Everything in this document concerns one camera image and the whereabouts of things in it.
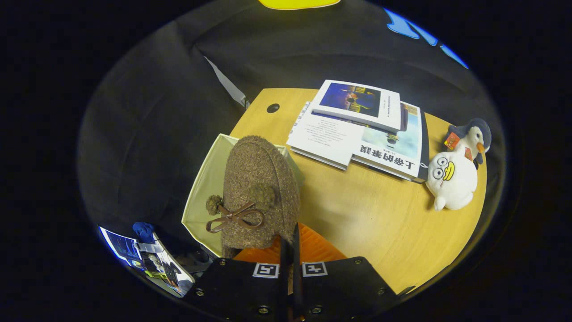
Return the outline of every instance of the cream fabric box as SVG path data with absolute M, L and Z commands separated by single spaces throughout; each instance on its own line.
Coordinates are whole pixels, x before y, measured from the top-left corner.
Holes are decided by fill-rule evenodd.
M 232 147 L 235 146 L 238 140 L 224 134 L 219 134 L 216 138 L 194 180 L 181 220 L 196 241 L 219 257 L 222 256 L 220 234 L 212 234 L 206 231 L 206 222 L 213 220 L 215 217 L 206 212 L 205 205 L 210 195 L 223 195 L 224 171 L 227 167 L 227 159 Z M 292 160 L 288 149 L 285 146 L 275 145 L 275 147 L 286 158 L 298 186 L 301 187 L 304 177 L 294 160 Z

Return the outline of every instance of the stack of books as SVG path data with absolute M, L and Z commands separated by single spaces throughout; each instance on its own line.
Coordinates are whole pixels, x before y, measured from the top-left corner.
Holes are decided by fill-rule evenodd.
M 341 170 L 353 160 L 413 182 L 427 180 L 425 114 L 385 89 L 326 80 L 300 112 L 287 144 Z

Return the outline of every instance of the black background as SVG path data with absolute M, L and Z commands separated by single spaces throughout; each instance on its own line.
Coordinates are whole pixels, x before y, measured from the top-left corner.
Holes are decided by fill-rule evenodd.
M 132 46 L 200 3 L 18 1 L 7 5 L 8 104 L 3 120 L 7 196 L 7 307 L 28 320 L 110 316 L 183 319 L 192 312 L 139 282 L 92 235 L 74 169 L 76 134 L 90 95 Z M 561 319 L 569 298 L 569 208 L 564 139 L 568 89 L 564 7 L 549 1 L 383 2 L 447 44 L 482 79 L 523 151 L 512 187 L 475 257 L 397 307 L 393 319 Z

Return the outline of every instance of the black fabric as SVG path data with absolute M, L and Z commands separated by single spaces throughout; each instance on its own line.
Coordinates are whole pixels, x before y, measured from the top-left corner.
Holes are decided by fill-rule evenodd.
M 333 79 L 399 92 L 401 100 L 455 125 L 474 117 L 485 119 L 492 145 L 486 155 L 483 216 L 476 231 L 490 222 L 505 182 L 505 133 L 484 87 L 440 49 L 442 42 L 431 46 L 423 38 L 391 31 L 384 9 L 365 1 L 296 11 L 271 10 L 249 0 L 211 5 L 225 8 L 224 15 L 215 18 L 218 24 L 209 24 L 195 44 L 251 101 L 264 88 L 317 89 L 325 79 Z M 212 7 L 199 8 L 177 22 L 196 26 L 197 19 L 207 21 Z M 192 38 L 196 29 L 181 32 Z
M 78 177 L 94 224 L 136 238 L 132 225 L 144 221 L 161 239 L 194 242 L 181 224 L 190 188 L 242 112 L 175 23 L 142 41 L 101 82 L 80 130 Z

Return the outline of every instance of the red tag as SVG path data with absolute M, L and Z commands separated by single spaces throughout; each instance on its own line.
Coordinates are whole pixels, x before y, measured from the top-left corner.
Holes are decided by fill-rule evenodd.
M 459 143 L 461 139 L 457 136 L 457 134 L 454 134 L 453 132 L 451 132 L 451 134 L 449 134 L 449 137 L 447 138 L 447 140 L 445 140 L 445 145 L 451 149 L 454 150 L 455 147 L 457 146 L 457 143 Z
M 472 161 L 471 149 L 467 147 L 465 147 L 465 158 L 467 158 L 469 161 Z

